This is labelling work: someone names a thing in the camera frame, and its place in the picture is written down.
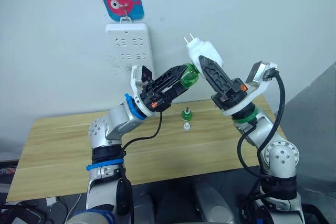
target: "green bottle cap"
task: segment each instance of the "green bottle cap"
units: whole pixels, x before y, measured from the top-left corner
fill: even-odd
[[[186,122],[190,121],[192,116],[193,116],[193,113],[191,112],[191,110],[189,109],[189,107],[187,107],[181,113],[182,120],[186,121]]]

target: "green ring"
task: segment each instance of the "green ring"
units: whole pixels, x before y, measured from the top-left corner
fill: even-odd
[[[257,106],[255,106],[253,113],[249,115],[248,117],[243,118],[243,119],[232,119],[232,120],[235,123],[246,123],[246,122],[251,121],[253,118],[255,118],[257,114],[258,114],[258,109],[257,109]]]

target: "pink fish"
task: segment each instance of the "pink fish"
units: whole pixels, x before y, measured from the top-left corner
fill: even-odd
[[[140,0],[106,0],[110,10],[119,16],[126,16],[124,6],[128,14],[131,13],[135,4],[140,5]]]

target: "white power strip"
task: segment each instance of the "white power strip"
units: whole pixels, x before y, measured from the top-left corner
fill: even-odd
[[[153,72],[151,43],[144,23],[114,23],[106,26],[113,56],[118,59],[122,73],[130,78],[133,65],[144,65]]]

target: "black cable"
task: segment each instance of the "black cable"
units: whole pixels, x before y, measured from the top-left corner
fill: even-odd
[[[257,125],[253,125],[252,128],[250,128],[247,132],[245,132],[239,139],[238,141],[238,144],[237,144],[237,155],[238,155],[238,159],[241,163],[241,165],[243,166],[243,168],[248,171],[250,174],[252,174],[253,176],[256,176],[258,178],[268,178],[268,179],[271,179],[272,180],[272,177],[269,176],[269,175],[263,175],[263,174],[257,174],[257,173],[254,173],[245,163],[243,157],[242,157],[242,149],[241,149],[241,145],[243,143],[243,140],[252,132],[254,131],[255,129],[257,128]]]
[[[159,133],[160,131],[160,128],[161,128],[161,124],[162,124],[162,112],[160,112],[160,120],[159,120],[159,125],[157,127],[157,130],[156,132],[151,135],[151,136],[145,136],[145,137],[137,137],[137,138],[134,138],[132,140],[130,140],[128,143],[126,143],[126,145],[123,146],[123,148],[121,149],[121,153],[120,153],[120,156],[122,157],[124,155],[124,151],[125,149],[132,143],[136,142],[136,141],[139,141],[139,140],[146,140],[146,139],[151,139],[151,138],[154,138],[157,136],[157,134]],[[126,184],[126,188],[128,190],[128,193],[130,195],[130,204],[131,204],[131,212],[130,212],[130,215],[131,215],[131,224],[134,224],[134,204],[133,204],[133,190],[132,190],[132,185],[131,185],[131,182],[126,178],[126,174],[125,174],[125,171],[124,171],[124,168],[122,167],[121,165],[121,175],[122,175],[122,178]]]
[[[276,80],[278,82],[279,90],[280,90],[279,110],[278,110],[278,114],[277,114],[277,117],[274,121],[274,124],[273,124],[273,127],[272,127],[271,131],[269,132],[265,141],[260,145],[260,147],[258,148],[258,151],[257,151],[257,157],[258,157],[261,172],[264,172],[264,165],[263,165],[263,161],[261,159],[261,151],[266,147],[266,145],[269,143],[269,141],[272,139],[272,137],[276,133],[276,131],[277,131],[279,125],[280,125],[280,121],[281,121],[281,118],[282,118],[283,111],[285,110],[285,96],[286,96],[285,86],[283,85],[283,81],[282,81],[282,79],[279,75],[279,71],[274,70],[274,77],[276,78]]]
[[[250,192],[247,194],[245,200],[248,200],[252,195],[254,194],[255,190],[257,189],[257,186],[259,185],[261,181],[261,178],[258,178],[256,182],[254,183],[253,187],[251,188]]]
[[[265,193],[264,195],[250,197],[249,199],[245,200],[243,202],[243,205],[239,208],[239,218],[240,218],[241,223],[252,223],[251,220],[250,220],[249,213],[248,213],[248,211],[246,211],[246,207],[247,207],[246,205],[248,203],[250,203],[252,201],[255,201],[255,200],[271,197],[271,196],[272,196],[272,192],[269,191],[268,193]]]
[[[131,204],[131,212],[130,212],[130,216],[131,216],[131,224],[134,224],[134,204],[133,204],[133,189],[132,189],[132,185],[131,182],[126,178],[126,174],[125,174],[125,170],[121,165],[121,176],[122,179],[124,180],[124,183],[126,185],[126,189],[129,193],[130,196],[130,204]]]
[[[136,142],[136,141],[139,141],[139,140],[146,140],[146,139],[151,139],[151,138],[156,137],[157,134],[158,134],[159,131],[160,131],[161,123],[162,123],[162,112],[160,112],[159,125],[158,125],[157,130],[156,130],[156,132],[154,133],[154,135],[152,135],[152,136],[145,136],[145,137],[137,137],[137,138],[132,139],[131,141],[129,141],[128,143],[126,143],[126,145],[124,145],[124,147],[121,149],[121,153],[123,153],[123,152],[125,151],[125,149],[127,148],[127,146],[129,146],[130,144],[132,144],[132,143],[134,143],[134,142]]]
[[[68,213],[69,213],[69,209],[68,209],[67,204],[65,204],[65,202],[63,202],[63,201],[61,200],[60,197],[58,197],[58,201],[61,202],[61,203],[63,204],[63,206],[65,207],[66,212],[67,212],[67,213],[65,214],[64,221],[62,222],[62,223],[65,223],[65,221],[66,221],[66,219],[67,219],[67,216],[68,216]]]
[[[15,208],[23,208],[23,209],[30,209],[35,211],[37,214],[40,215],[41,218],[46,219],[46,214],[44,212],[42,212],[41,210],[37,209],[34,206],[30,206],[30,205],[24,205],[24,204],[20,204],[20,205],[1,205],[0,206],[0,213],[2,211],[2,209],[15,209]]]
[[[46,219],[44,223],[46,223],[47,221],[50,221],[52,224],[54,224],[54,221],[52,219]]]

